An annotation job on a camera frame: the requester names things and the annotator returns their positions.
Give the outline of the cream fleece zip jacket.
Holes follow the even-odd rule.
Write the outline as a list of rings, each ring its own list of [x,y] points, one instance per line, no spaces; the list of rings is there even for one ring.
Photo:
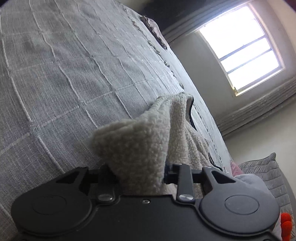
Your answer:
[[[140,116],[99,127],[90,147],[126,195],[175,194],[176,186],[164,182],[167,163],[200,170],[220,167],[227,156],[206,104],[187,93],[160,96]]]

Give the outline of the pink pillow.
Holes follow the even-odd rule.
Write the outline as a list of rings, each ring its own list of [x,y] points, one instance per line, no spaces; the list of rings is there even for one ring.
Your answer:
[[[231,172],[234,177],[244,174],[243,171],[239,168],[239,166],[236,163],[232,161],[230,164],[231,164]]]

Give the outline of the grey right curtain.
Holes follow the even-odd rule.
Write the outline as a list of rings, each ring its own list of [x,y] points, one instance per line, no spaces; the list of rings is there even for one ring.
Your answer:
[[[221,135],[225,138],[246,129],[295,100],[295,77],[253,101],[252,103],[216,120]]]

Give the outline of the grey blue pillow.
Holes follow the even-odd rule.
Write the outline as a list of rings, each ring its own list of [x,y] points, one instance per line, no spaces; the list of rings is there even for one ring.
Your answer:
[[[264,182],[254,174],[235,177],[231,194],[225,200],[225,207],[241,216],[277,218],[280,208]]]

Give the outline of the grey quilted headboard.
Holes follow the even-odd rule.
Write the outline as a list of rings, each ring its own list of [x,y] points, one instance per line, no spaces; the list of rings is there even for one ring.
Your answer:
[[[295,216],[295,195],[276,161],[276,153],[271,153],[263,159],[244,162],[239,168],[245,174],[255,174],[260,177],[277,200],[281,212]]]

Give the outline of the red plush toy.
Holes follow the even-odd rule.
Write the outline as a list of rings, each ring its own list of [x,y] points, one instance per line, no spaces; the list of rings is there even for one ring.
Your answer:
[[[280,215],[280,227],[282,241],[290,241],[292,234],[292,217],[289,213]]]

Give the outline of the grey checked bedspread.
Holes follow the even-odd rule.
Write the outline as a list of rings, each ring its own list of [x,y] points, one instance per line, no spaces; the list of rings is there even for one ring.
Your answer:
[[[1,240],[12,202],[75,167],[100,166],[87,140],[136,118],[162,95],[193,96],[195,127],[214,163],[231,156],[214,118],[171,49],[117,1],[7,1],[1,6]]]

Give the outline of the bright window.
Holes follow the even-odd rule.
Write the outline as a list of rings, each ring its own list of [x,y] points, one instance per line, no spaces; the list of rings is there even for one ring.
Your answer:
[[[236,96],[285,69],[280,51],[251,2],[210,20],[198,30]]]

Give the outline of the folded mauve cloth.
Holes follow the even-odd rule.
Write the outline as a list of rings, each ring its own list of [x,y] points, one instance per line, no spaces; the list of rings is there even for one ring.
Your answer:
[[[154,20],[146,16],[140,16],[140,19],[151,32],[151,34],[155,37],[155,39],[158,41],[161,47],[167,51],[169,45],[164,36],[162,35],[158,27],[158,24]]]

